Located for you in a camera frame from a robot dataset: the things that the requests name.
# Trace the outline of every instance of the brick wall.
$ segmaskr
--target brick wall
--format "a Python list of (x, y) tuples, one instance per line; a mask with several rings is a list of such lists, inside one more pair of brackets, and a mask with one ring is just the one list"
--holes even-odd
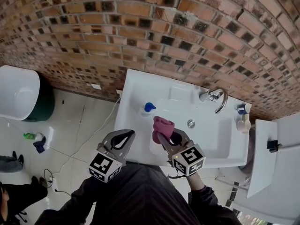
[[(54, 87), (117, 99), (126, 69), (300, 111), (300, 0), (0, 0), (2, 64)], [(100, 84), (94, 90), (90, 84)]]

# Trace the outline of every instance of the chrome faucet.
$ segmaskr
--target chrome faucet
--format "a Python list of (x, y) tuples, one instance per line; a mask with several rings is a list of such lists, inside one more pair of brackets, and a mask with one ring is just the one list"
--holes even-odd
[(227, 94), (227, 91), (223, 88), (218, 88), (216, 90), (208, 90), (207, 92), (205, 93), (202, 93), (202, 94), (199, 94), (199, 99), (200, 101), (204, 102), (205, 100), (209, 99), (210, 101), (213, 101), (213, 102), (217, 102), (218, 99), (224, 95), (223, 97), (223, 102), (221, 104), (220, 107), (218, 107), (216, 110), (215, 110), (215, 114), (218, 114), (219, 112), (221, 112), (226, 103), (227, 103), (227, 100), (228, 100), (228, 94)]

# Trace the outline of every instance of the soap bottle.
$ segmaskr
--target soap bottle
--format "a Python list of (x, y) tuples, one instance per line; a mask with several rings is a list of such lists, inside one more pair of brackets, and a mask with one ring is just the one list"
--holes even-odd
[(144, 107), (141, 108), (141, 115), (143, 117), (148, 117), (154, 113), (156, 107), (152, 103), (146, 103)]

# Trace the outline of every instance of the pink cloth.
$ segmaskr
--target pink cloth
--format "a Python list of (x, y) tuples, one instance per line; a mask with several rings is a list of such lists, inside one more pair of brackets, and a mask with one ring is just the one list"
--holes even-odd
[(164, 118), (155, 116), (153, 118), (154, 123), (153, 123), (153, 133), (152, 133), (152, 139), (155, 143), (160, 144), (159, 139), (158, 139), (158, 135), (157, 132), (162, 133), (163, 135), (165, 135), (168, 139), (170, 139), (173, 130), (175, 128), (175, 124), (171, 121), (168, 121)]

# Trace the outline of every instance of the white container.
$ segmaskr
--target white container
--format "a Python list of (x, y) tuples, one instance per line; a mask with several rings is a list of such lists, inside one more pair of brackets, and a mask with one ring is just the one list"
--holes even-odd
[(37, 72), (12, 66), (0, 67), (0, 117), (24, 120), (39, 94)]

